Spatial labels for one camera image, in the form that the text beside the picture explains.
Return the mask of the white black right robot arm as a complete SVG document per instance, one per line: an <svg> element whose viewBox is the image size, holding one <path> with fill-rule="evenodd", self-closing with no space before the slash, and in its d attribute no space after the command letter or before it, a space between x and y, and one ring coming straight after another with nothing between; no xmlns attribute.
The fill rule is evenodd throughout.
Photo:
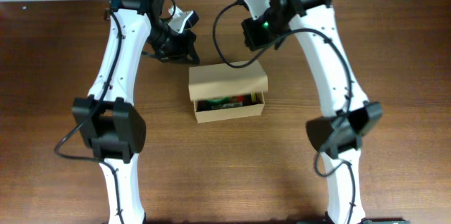
<svg viewBox="0 0 451 224"><path fill-rule="evenodd" d="M318 91L321 116L306 123L316 151L317 175L327 180L330 223L363 223L359 188L362 138L382 116L359 85L340 40L332 0L244 0L251 13L242 22L245 44L262 53L293 36L299 42Z"/></svg>

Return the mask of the blue white marker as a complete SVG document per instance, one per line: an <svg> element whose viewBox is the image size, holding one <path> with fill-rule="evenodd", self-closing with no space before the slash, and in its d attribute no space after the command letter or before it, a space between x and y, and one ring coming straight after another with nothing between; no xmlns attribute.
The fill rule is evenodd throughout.
<svg viewBox="0 0 451 224"><path fill-rule="evenodd" d="M243 106L243 103L241 101L239 101L239 102L231 102L231 103L225 103L225 104L211 106L211 109L219 110L219 109L227 109L227 108L238 108L238 107L242 107L242 106Z"/></svg>

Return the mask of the cardboard box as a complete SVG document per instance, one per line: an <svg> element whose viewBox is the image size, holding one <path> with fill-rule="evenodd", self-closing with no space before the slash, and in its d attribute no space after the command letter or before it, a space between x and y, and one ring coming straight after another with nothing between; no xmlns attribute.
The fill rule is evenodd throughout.
<svg viewBox="0 0 451 224"><path fill-rule="evenodd" d="M258 61L241 69L231 68L225 63L195 66L189 68L188 89L198 123L260 116L265 106L268 77ZM254 103L250 96L253 93L257 97ZM239 95L246 99L238 108L212 110L211 106L215 105L206 102L221 97L229 97L228 103L238 102Z"/></svg>

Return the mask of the green tape roll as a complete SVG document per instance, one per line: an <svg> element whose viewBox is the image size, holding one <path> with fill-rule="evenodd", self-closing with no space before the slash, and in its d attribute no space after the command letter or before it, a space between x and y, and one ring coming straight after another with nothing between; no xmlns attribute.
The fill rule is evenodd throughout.
<svg viewBox="0 0 451 224"><path fill-rule="evenodd" d="M230 101L229 97L221 97L216 99L207 99L206 102L210 105L221 105L228 103Z"/></svg>

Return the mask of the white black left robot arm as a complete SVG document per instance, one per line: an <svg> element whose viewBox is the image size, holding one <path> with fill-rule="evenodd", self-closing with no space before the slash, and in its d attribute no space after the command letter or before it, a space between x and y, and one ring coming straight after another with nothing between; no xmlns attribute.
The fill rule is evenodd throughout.
<svg viewBox="0 0 451 224"><path fill-rule="evenodd" d="M109 0L109 40L87 97L73 102L73 116L88 161L104 174L109 223L145 223L137 164L146 139L146 123L134 105L135 81L142 56L162 63L197 65L195 11L170 9L165 0Z"/></svg>

